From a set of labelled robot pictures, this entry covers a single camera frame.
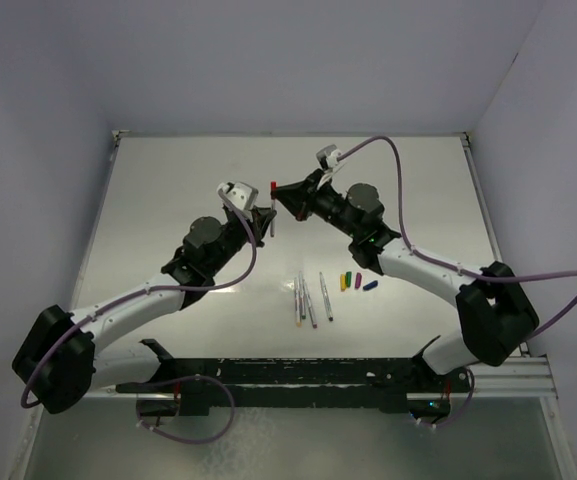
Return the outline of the yellow pen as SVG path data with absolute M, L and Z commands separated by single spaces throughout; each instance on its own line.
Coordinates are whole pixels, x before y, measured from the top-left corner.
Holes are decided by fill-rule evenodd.
M 301 290 L 299 275 L 294 277 L 293 281 L 293 294 L 294 294 L 294 306 L 295 306 L 295 324 L 297 327 L 302 326 L 302 302 L 301 302 Z

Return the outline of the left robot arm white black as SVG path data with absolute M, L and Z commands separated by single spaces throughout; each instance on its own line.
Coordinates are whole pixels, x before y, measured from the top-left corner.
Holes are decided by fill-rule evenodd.
M 215 277 L 245 245 L 263 247 L 276 213 L 270 207 L 225 213 L 226 222 L 210 216 L 196 219 L 161 271 L 128 292 L 74 311 L 58 305 L 42 310 L 12 361 L 24 383 L 21 406 L 64 412 L 91 388 L 100 373 L 95 360 L 112 343 L 192 306 L 209 292 L 240 283 L 235 278 L 218 284 Z

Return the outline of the red pen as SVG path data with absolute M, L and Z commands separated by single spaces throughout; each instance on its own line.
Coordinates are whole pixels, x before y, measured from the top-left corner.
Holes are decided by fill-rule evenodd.
M 270 233 L 270 237 L 274 238 L 275 237 L 275 217 L 277 214 L 276 211 L 276 198 L 275 198 L 275 189 L 274 187 L 271 188 L 271 212 L 272 212 L 272 218 L 270 221 L 270 225 L 269 225 L 269 233 Z

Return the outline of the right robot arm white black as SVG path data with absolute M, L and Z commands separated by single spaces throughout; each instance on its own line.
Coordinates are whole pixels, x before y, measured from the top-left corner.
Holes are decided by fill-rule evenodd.
M 385 207 L 372 185 L 357 183 L 341 194 L 316 170 L 301 182 L 272 187 L 270 196 L 296 220 L 316 215 L 348 235 L 349 251 L 360 267 L 407 281 L 456 308 L 459 329 L 436 337 L 414 357 L 413 380 L 424 391 L 437 390 L 455 369 L 501 365 L 538 326 L 507 265 L 494 262 L 483 269 L 483 279 L 470 280 L 423 261 L 406 246 L 402 232 L 384 222 Z

